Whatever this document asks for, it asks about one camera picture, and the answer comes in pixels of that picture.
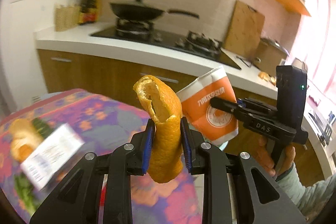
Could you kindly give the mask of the person's right hand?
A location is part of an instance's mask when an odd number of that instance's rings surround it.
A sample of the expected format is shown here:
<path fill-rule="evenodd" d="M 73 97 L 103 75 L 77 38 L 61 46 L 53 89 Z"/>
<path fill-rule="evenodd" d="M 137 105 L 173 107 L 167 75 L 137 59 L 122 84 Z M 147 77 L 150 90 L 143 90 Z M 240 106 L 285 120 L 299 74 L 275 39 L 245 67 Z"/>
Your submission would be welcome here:
<path fill-rule="evenodd" d="M 276 169 L 274 161 L 271 159 L 269 153 L 266 150 L 267 142 L 268 139 L 266 137 L 259 137 L 259 142 L 256 149 L 256 161 L 271 177 L 280 176 L 284 172 L 290 170 L 295 158 L 295 148 L 292 144 L 290 144 L 284 149 L 284 161 L 282 162 L 280 168 Z"/>

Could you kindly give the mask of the person's right forearm sleeve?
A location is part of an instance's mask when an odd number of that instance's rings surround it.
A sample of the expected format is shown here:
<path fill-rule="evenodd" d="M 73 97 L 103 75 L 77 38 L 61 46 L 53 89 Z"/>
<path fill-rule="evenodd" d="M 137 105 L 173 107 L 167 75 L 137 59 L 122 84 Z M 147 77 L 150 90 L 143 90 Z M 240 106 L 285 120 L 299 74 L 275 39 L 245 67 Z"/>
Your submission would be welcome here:
<path fill-rule="evenodd" d="M 299 180 L 295 163 L 289 170 L 278 176 L 276 182 L 297 206 L 307 223 L 312 223 L 316 219 L 335 190 L 335 174 L 312 186 L 303 186 Z"/>

